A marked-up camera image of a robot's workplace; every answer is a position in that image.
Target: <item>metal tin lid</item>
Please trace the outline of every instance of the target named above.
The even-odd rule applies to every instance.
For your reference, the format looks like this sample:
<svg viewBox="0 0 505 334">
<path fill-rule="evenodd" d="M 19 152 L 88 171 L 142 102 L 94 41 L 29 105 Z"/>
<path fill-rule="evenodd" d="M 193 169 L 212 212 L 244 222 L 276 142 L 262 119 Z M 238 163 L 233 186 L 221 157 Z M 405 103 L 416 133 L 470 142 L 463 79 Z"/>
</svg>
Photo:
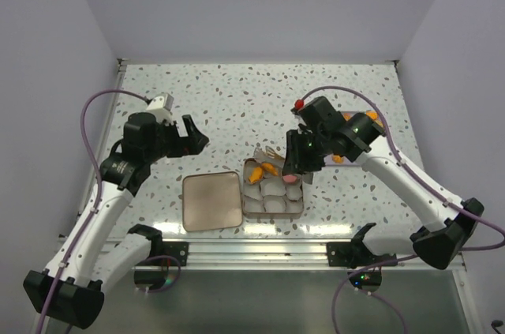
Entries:
<svg viewBox="0 0 505 334">
<path fill-rule="evenodd" d="M 240 182 L 236 172 L 191 175 L 182 181 L 182 226 L 186 231 L 242 224 Z"/>
</svg>

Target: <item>gray wall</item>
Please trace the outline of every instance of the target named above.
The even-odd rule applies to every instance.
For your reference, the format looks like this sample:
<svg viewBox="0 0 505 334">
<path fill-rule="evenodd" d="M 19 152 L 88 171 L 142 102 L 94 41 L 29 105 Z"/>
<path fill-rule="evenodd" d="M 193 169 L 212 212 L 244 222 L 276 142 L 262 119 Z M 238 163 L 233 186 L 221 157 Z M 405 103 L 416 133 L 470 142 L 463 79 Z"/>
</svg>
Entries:
<svg viewBox="0 0 505 334">
<path fill-rule="evenodd" d="M 0 0 L 0 332 L 27 332 L 22 289 L 75 218 L 89 161 L 86 98 L 114 82 L 115 59 L 85 0 Z M 106 101 L 88 127 L 96 143 Z"/>
<path fill-rule="evenodd" d="M 150 62 L 399 59 L 433 0 L 88 0 L 115 53 Z"/>
<path fill-rule="evenodd" d="M 426 169 L 505 227 L 505 0 L 436 0 L 400 62 Z M 471 241 L 499 235 L 479 226 Z M 503 250 L 465 256 L 485 324 L 505 319 Z"/>
</svg>

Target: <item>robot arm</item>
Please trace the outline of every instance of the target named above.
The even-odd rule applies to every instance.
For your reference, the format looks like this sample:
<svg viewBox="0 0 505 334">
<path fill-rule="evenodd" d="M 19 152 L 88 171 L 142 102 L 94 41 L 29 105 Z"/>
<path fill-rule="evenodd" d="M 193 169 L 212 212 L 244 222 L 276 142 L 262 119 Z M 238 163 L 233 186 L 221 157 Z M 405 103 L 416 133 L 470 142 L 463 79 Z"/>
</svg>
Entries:
<svg viewBox="0 0 505 334">
<path fill-rule="evenodd" d="M 401 152 L 399 163 L 387 143 L 384 129 L 366 114 L 358 113 L 347 121 L 324 97 L 317 97 L 292 112 L 303 123 L 299 130 L 287 132 L 282 173 L 320 171 L 325 156 L 345 156 L 384 182 L 423 224 L 410 238 L 405 238 L 389 228 L 381 231 L 370 223 L 357 233 L 364 250 L 372 255 L 415 253 L 429 265 L 445 269 L 473 233 L 476 222 L 431 195 L 410 177 L 404 165 L 408 164 L 424 182 L 461 208 L 480 216 L 484 211 L 482 204 L 474 198 L 463 201 L 445 190 Z"/>
<path fill-rule="evenodd" d="M 62 248 L 42 272 L 30 271 L 26 276 L 24 289 L 39 313 L 57 278 L 47 315 L 87 328 L 102 308 L 105 291 L 140 261 L 163 254 L 161 232 L 136 225 L 118 247 L 97 263 L 116 220 L 151 174 L 151 165 L 163 157 L 197 155 L 208 143 L 189 115 L 182 116 L 188 136 L 179 136 L 170 112 L 173 100 L 163 93 L 151 100 L 145 111 L 129 116 L 123 138 L 100 165 L 103 190 L 98 207 L 94 208 L 98 193 L 95 185 Z M 116 151 L 119 145 L 121 152 Z M 65 252 L 75 238 L 77 243 L 64 262 Z"/>
</svg>

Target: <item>black mount bracket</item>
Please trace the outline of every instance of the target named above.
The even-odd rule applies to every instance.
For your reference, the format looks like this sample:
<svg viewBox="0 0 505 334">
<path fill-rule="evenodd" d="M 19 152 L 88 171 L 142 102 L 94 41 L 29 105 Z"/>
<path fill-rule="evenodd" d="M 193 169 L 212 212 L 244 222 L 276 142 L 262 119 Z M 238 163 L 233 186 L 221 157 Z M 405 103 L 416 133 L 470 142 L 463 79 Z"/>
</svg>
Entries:
<svg viewBox="0 0 505 334">
<path fill-rule="evenodd" d="M 326 256 L 330 267 L 346 267 L 355 269 L 356 267 L 365 267 L 373 265 L 379 261 L 396 260 L 395 255 L 372 254 L 363 244 L 365 234 L 376 224 L 367 223 L 350 240 L 350 242 L 328 242 L 326 244 Z"/>
<path fill-rule="evenodd" d="M 185 267 L 188 261 L 189 244 L 187 242 L 162 242 L 159 247 L 159 252 L 156 255 L 170 255 L 179 261 L 181 267 Z M 136 269 L 133 273 L 133 282 L 135 285 L 149 285 L 150 289 L 161 288 L 165 284 L 168 276 L 169 261 L 142 261 L 138 265 L 154 265 L 159 266 L 161 269 L 153 270 L 139 270 Z"/>
</svg>

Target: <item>glass panel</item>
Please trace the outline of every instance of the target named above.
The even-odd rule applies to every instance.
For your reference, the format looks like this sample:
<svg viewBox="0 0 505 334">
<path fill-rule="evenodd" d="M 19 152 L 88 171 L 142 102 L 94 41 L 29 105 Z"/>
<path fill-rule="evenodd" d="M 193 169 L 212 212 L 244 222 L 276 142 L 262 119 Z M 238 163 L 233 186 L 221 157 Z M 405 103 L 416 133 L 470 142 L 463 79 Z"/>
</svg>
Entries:
<svg viewBox="0 0 505 334">
<path fill-rule="evenodd" d="M 135 291 L 133 274 L 106 296 L 96 334 L 333 333 L 331 296 L 343 272 L 184 271 L 167 293 Z M 378 293 L 395 304 L 410 334 L 468 333 L 451 272 L 386 271 Z M 349 285 L 339 296 L 343 334 L 401 333 L 399 319 Z M 51 322 L 48 333 L 65 326 Z"/>
</svg>

